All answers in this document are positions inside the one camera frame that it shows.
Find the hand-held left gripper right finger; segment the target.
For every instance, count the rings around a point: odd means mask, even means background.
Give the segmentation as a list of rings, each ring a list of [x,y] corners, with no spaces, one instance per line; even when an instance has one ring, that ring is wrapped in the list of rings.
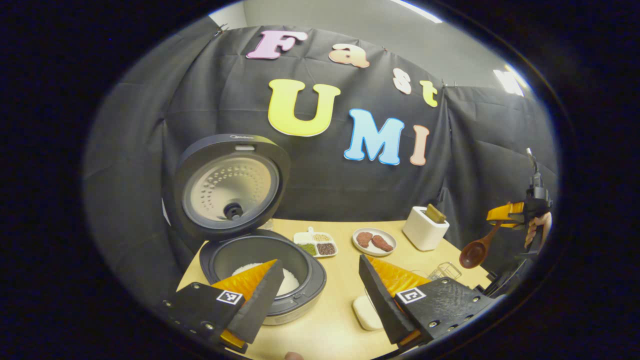
[[[449,337],[496,302],[449,276],[430,280],[366,254],[359,256],[358,273],[388,340],[398,349]]]

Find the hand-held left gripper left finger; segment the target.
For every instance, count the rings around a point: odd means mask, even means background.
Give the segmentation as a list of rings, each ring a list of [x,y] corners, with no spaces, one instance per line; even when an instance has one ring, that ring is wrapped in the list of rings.
[[[192,282],[158,304],[158,314],[195,342],[245,353],[284,280],[279,259],[268,260],[214,284]]]

